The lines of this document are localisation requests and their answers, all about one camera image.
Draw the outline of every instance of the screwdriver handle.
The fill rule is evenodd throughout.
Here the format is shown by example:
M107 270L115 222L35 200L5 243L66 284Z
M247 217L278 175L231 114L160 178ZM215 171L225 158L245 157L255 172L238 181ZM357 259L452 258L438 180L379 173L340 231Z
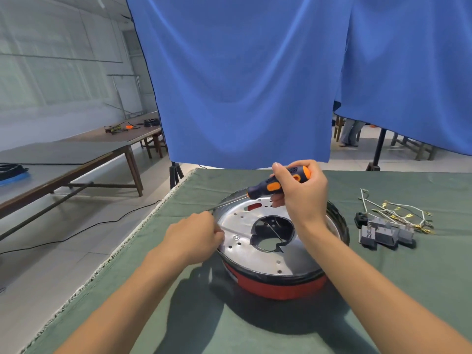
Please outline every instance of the screwdriver handle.
M289 167L287 170L299 183L304 183L311 176L310 170L308 170L306 166ZM251 200L256 200L261 196L283 192L282 186L280 185L277 178L270 177L256 186L249 186L247 188L247 197L249 197Z

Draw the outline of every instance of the blue object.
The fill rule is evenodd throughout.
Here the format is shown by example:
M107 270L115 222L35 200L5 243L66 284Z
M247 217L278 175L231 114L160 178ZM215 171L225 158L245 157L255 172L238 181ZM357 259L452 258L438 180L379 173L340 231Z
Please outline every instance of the blue object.
M472 0L355 0L338 114L472 155Z
M127 0L170 159L328 161L352 0Z
M27 177L29 177L29 172L24 172L24 173L22 173L20 175L17 175L15 177L11 177L11 178L5 179L5 180L0 180L0 186L16 183L17 181L26 179Z

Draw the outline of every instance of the person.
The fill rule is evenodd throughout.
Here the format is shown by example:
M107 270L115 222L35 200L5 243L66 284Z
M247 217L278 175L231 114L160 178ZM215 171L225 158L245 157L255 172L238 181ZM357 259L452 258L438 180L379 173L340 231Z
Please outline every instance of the person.
M339 146L354 146L357 147L357 133L359 133L365 122L354 119L346 119L343 131L341 132L341 138L339 138Z
M325 223L327 179L314 160L296 161L289 166L302 165L312 174L303 184L294 180L285 167L273 165L284 190L284 194L272 196L273 206L286 206L306 249L381 353L472 353L472 344L463 336L329 232ZM169 226L162 243L149 251L131 277L55 354L129 353L183 269L207 260L223 239L223 231L209 212L193 214Z

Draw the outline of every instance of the gray pants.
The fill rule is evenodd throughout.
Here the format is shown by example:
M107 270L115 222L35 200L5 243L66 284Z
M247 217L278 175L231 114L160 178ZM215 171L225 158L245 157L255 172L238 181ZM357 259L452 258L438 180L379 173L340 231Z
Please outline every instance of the gray pants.
M357 133L361 131L364 125L365 122L360 120L346 119L339 141L345 145L357 145Z

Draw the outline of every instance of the round metal plate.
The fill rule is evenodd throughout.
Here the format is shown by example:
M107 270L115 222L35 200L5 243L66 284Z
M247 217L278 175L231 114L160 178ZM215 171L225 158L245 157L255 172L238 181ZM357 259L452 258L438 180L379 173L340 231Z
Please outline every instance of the round metal plate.
M244 191L235 192L225 200L237 197ZM249 205L258 202L262 204L261 207L247 211ZM300 278L320 272L320 266L307 252L295 230L292 240L280 247L282 251L262 251L251 243L254 225L260 219L266 216L279 216L290 221L285 206L273 208L271 205L270 197L266 196L256 201L242 199L215 209L215 219L225 231L224 243L219 247L223 259L245 270L270 277ZM341 238L340 229L335 221L328 214L326 219L329 230Z

